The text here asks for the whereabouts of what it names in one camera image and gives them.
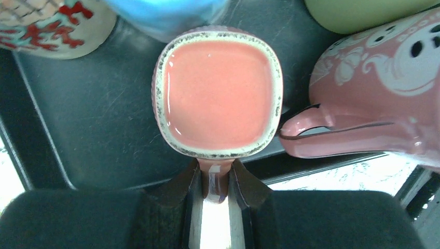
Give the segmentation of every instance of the mug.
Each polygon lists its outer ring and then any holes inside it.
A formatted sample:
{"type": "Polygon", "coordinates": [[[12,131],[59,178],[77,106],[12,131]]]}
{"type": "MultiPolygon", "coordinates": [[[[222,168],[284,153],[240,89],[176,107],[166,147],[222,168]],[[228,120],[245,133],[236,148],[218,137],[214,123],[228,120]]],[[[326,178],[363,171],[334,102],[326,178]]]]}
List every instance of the mug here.
{"type": "Polygon", "coordinates": [[[115,23],[99,0],[2,0],[0,48],[73,59],[97,49],[115,23]]]}
{"type": "Polygon", "coordinates": [[[227,196],[232,162],[274,137],[282,96],[275,52],[231,27],[201,27],[172,40],[153,75],[159,130],[173,149],[197,158],[203,196],[217,203],[227,196]]]}
{"type": "Polygon", "coordinates": [[[312,106],[280,131],[302,158],[390,151],[440,167],[440,8],[341,39],[311,75],[312,106]],[[329,131],[304,135],[306,130],[329,131]]]}
{"type": "Polygon", "coordinates": [[[226,13],[230,0],[105,0],[124,19],[150,37],[169,43],[180,34],[214,24],[226,13]]]}
{"type": "Polygon", "coordinates": [[[305,0],[310,14],[324,28],[352,34],[426,10],[439,0],[305,0]]]}

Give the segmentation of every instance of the unglazed rim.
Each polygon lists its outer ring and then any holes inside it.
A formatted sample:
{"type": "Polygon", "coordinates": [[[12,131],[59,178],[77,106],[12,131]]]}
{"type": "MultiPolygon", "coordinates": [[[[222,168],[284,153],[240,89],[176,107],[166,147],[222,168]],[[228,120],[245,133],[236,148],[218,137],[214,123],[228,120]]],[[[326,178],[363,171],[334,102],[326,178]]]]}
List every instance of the unglazed rim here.
{"type": "Polygon", "coordinates": [[[232,159],[251,156],[264,149],[273,139],[280,121],[281,107],[283,99],[283,76],[281,71],[280,62],[272,50],[272,48],[259,38],[253,35],[242,33],[241,31],[230,31],[228,27],[215,27],[214,30],[210,30],[209,27],[196,29],[179,36],[172,40],[165,46],[164,50],[159,56],[159,60],[156,65],[156,70],[153,76],[153,108],[156,115],[156,120],[159,126],[159,130],[162,133],[165,141],[176,151],[187,156],[203,158],[203,159],[232,159]],[[193,42],[204,41],[228,41],[239,42],[261,51],[268,59],[270,69],[272,72],[272,107],[270,111],[270,120],[263,132],[262,136],[252,143],[251,145],[244,146],[235,149],[200,149],[189,147],[179,142],[168,129],[166,113],[164,108],[164,75],[165,75],[165,63],[168,61],[168,56],[173,53],[174,50],[193,42]]]}

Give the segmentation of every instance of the black tray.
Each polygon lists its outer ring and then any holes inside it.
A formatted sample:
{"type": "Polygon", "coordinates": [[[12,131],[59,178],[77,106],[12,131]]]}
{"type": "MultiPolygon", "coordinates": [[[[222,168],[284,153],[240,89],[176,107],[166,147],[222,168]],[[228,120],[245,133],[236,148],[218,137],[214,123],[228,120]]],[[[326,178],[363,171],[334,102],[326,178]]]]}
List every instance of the black tray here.
{"type": "MultiPolygon", "coordinates": [[[[283,119],[309,104],[313,66],[341,38],[320,27],[302,0],[233,0],[222,24],[255,34],[277,53],[283,119]]],[[[187,166],[190,158],[162,139],[151,105],[153,68],[164,46],[119,20],[99,49],[79,59],[0,50],[0,127],[26,188],[155,186],[187,166]]],[[[273,182],[375,156],[297,159],[275,138],[244,161],[257,177],[273,182]]]]}

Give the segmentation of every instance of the mug handle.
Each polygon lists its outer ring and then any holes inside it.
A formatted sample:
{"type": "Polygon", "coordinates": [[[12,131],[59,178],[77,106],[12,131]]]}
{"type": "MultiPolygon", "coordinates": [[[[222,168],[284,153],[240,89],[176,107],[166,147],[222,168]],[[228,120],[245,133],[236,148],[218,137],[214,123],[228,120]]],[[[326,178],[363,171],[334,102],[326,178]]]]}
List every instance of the mug handle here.
{"type": "Polygon", "coordinates": [[[415,128],[403,122],[370,122],[347,129],[300,135],[313,128],[331,128],[334,125],[332,119],[320,105],[310,106],[282,126],[279,131],[281,144],[289,155],[301,158],[372,151],[411,154],[422,151],[423,143],[418,140],[415,128]]]}

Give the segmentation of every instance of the scratched tray surface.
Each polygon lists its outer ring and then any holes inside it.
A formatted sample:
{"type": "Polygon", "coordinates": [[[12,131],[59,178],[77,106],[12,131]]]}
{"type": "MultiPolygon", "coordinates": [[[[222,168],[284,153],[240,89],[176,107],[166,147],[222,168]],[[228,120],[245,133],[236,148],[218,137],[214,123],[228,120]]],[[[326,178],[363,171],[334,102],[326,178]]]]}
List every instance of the scratched tray surface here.
{"type": "MultiPolygon", "coordinates": [[[[265,40],[284,77],[283,112],[308,105],[308,81],[320,54],[340,37],[320,27],[300,0],[232,1],[223,25],[265,40]]],[[[93,53],[57,61],[15,58],[71,187],[119,189],[169,180],[190,161],[162,139],[151,78],[165,44],[119,20],[93,53]]],[[[248,160],[279,153],[274,141],[248,160]]]]}

